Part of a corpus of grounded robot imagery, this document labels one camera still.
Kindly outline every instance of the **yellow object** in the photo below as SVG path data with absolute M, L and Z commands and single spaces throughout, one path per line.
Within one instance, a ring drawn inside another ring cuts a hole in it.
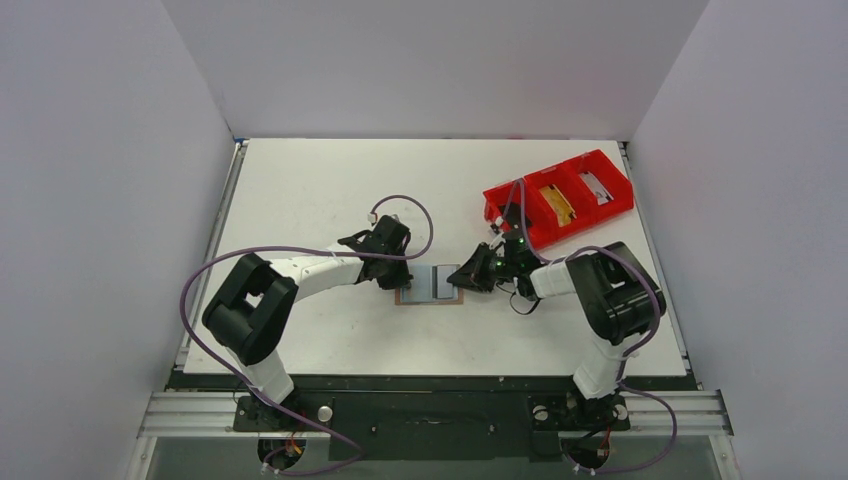
M 577 218 L 577 212 L 571 208 L 571 204 L 565 199 L 565 195 L 559 191 L 556 185 L 548 185 L 539 189 L 539 193 L 551 206 L 554 213 L 557 215 L 557 223 L 560 227 L 564 227 Z

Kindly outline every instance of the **bolt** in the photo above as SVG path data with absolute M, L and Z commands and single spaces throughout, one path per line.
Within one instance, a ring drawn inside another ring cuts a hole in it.
M 333 409 L 323 405 L 318 409 L 318 420 L 327 423 L 333 418 Z
M 544 422 L 548 419 L 548 407 L 544 405 L 536 405 L 532 410 L 533 418 L 540 422 Z
M 613 415 L 615 415 L 615 418 L 619 420 L 626 420 L 627 415 L 629 415 L 627 412 L 627 407 L 621 404 L 616 405 L 615 407 L 613 407 Z

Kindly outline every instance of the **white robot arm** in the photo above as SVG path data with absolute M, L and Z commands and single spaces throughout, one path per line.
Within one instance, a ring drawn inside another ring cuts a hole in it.
M 650 294 L 620 263 L 603 254 L 580 255 L 543 265 L 527 247 L 518 229 L 503 235 L 501 245 L 481 243 L 471 259 L 448 282 L 479 292 L 491 292 L 496 284 L 512 283 L 518 295 L 540 301 L 576 293 L 592 328 L 591 342 L 574 383 L 585 399 L 614 394 L 621 380 L 626 352 L 648 331 L 655 318 Z M 665 312 L 662 290 L 621 242 L 606 247 L 636 269 L 653 290 Z
M 327 250 L 402 256 L 408 239 L 406 226 L 383 216 L 373 230 L 343 238 Z M 334 255 L 269 262 L 248 254 L 224 280 L 202 321 L 236 359 L 251 388 L 281 403 L 294 390 L 294 383 L 276 349 L 295 302 L 329 288 L 368 280 L 393 290 L 409 285 L 411 278 L 403 260 Z

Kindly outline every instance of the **white wall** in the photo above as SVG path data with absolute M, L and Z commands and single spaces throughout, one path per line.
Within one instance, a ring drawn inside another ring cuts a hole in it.
M 848 3 L 712 0 L 630 145 L 749 479 L 845 478 Z
M 629 139 L 707 0 L 164 0 L 238 136 Z
M 158 1 L 21 0 L 0 144 L 0 478 L 120 478 L 232 140 Z

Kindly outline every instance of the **red plastic tray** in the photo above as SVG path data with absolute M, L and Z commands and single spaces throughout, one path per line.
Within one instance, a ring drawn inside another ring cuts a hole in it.
M 580 177 L 581 173 L 593 174 L 612 199 L 599 205 L 595 194 Z M 524 182 L 526 195 L 524 208 L 529 220 L 527 231 L 530 241 L 536 248 L 545 248 L 633 208 L 633 186 L 600 150 L 593 150 L 527 174 L 524 176 Z M 501 215 L 512 183 L 504 183 L 483 192 L 486 198 L 483 216 L 489 223 L 494 222 Z M 576 215 L 571 219 L 571 223 L 560 226 L 556 212 L 539 192 L 539 189 L 549 185 L 556 186 L 571 205 Z M 513 208 L 516 209 L 514 214 L 518 215 L 517 205 L 520 200 L 521 197 L 516 188 L 512 198 L 512 203 L 515 205 L 510 207 L 510 217 L 513 215 Z M 501 228 L 508 231 L 510 225 L 504 222 Z

